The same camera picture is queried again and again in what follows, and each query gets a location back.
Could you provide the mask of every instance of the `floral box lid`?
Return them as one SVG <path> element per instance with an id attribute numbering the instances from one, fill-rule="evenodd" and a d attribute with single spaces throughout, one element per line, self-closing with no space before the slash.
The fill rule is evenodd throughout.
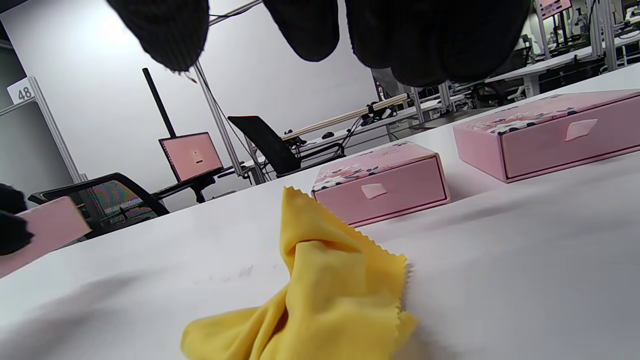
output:
<path id="1" fill-rule="evenodd" d="M 495 113 L 455 126 L 503 135 L 637 95 L 640 95 L 640 90 L 555 94 L 522 105 L 505 106 Z"/>
<path id="2" fill-rule="evenodd" d="M 410 141 L 395 143 L 320 168 L 312 192 L 432 158 L 436 153 Z"/>

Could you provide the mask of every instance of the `table surface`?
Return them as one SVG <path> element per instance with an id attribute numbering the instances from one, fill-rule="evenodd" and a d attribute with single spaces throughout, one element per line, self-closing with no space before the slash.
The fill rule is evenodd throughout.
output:
<path id="1" fill-rule="evenodd" d="M 616 47 L 624 46 L 637 41 L 640 41 L 640 34 L 629 37 L 629 38 L 615 39 Z M 522 78 L 524 76 L 542 74 L 549 69 L 553 69 L 556 67 L 560 67 L 564 64 L 570 63 L 571 61 L 573 61 L 574 57 L 576 56 L 578 57 L 578 60 L 579 60 L 589 55 L 591 55 L 591 46 L 583 47 L 582 49 L 574 50 L 570 53 L 556 56 L 555 58 L 551 58 L 549 60 L 540 61 L 535 64 L 523 67 L 521 69 L 516 69 L 506 74 L 495 76 L 493 78 L 487 79 L 486 82 L 491 83 L 491 82 L 500 81 L 500 80 L 513 80 L 513 79 Z"/>
<path id="2" fill-rule="evenodd" d="M 638 84 L 631 65 L 554 92 Z M 406 306 L 433 359 L 637 359 L 639 153 L 503 184 L 457 158 L 451 126 L 412 140 L 440 153 L 452 203 L 360 229 L 407 255 Z M 188 322 L 259 306 L 287 283 L 282 188 L 309 192 L 316 174 L 73 245 L 1 279 L 0 359 L 182 359 Z"/>

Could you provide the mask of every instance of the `box pull tab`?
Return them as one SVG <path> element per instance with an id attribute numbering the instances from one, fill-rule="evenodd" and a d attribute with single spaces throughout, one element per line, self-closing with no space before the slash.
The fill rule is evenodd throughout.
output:
<path id="1" fill-rule="evenodd" d="M 362 185 L 360 188 L 362 189 L 362 193 L 369 200 L 375 197 L 379 197 L 380 195 L 385 195 L 387 193 L 385 187 L 382 186 L 382 184 L 367 184 Z"/>
<path id="2" fill-rule="evenodd" d="M 566 138 L 564 138 L 564 140 L 568 142 L 573 139 L 587 136 L 597 122 L 598 119 L 572 122 L 566 130 Z"/>

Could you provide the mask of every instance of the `wooden stick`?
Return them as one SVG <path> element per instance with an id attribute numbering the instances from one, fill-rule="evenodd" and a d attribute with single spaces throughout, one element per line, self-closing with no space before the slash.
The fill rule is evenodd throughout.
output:
<path id="1" fill-rule="evenodd" d="M 387 99 L 387 100 L 384 100 L 384 101 L 377 102 L 376 104 L 373 105 L 373 109 L 374 110 L 380 110 L 380 109 L 386 108 L 388 106 L 402 104 L 403 101 L 406 101 L 408 99 L 409 99 L 409 94 L 401 94 L 401 95 L 398 95 L 398 96 L 394 96 L 391 99 Z M 349 120 L 351 120 L 353 118 L 365 115 L 367 113 L 369 113 L 369 109 L 368 108 L 352 111 L 350 113 L 346 113 L 346 114 L 340 115 L 338 117 L 327 119 L 325 121 L 320 121 L 317 124 L 313 124 L 313 125 L 310 125 L 310 126 L 307 126 L 307 127 L 303 127 L 302 129 L 300 129 L 298 131 L 295 131 L 295 132 L 293 132 L 291 134 L 282 135 L 281 138 L 283 140 L 293 139 L 296 136 L 309 134 L 309 133 L 312 133 L 314 131 L 317 131 L 317 130 L 320 130 L 320 129 L 324 129 L 324 128 L 332 126 L 332 125 L 340 124 L 341 122 L 349 121 Z"/>

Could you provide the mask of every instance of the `black office chair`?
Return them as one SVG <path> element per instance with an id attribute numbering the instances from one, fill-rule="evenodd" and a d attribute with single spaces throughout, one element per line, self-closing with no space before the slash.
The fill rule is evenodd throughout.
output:
<path id="1" fill-rule="evenodd" d="M 92 231 L 85 236 L 87 239 L 169 214 L 159 198 L 119 172 L 34 193 L 28 199 L 36 204 L 44 204 L 64 196 L 76 203 L 91 227 Z"/>
<path id="2" fill-rule="evenodd" d="M 255 144 L 271 167 L 273 167 L 273 170 L 276 172 L 276 177 L 291 175 L 345 156 L 344 146 L 336 142 L 316 151 L 306 152 L 298 157 L 291 151 L 282 138 L 259 116 L 229 116 L 228 119 Z M 329 158 L 311 165 L 302 166 L 303 160 L 330 150 L 333 150 L 335 153 Z"/>

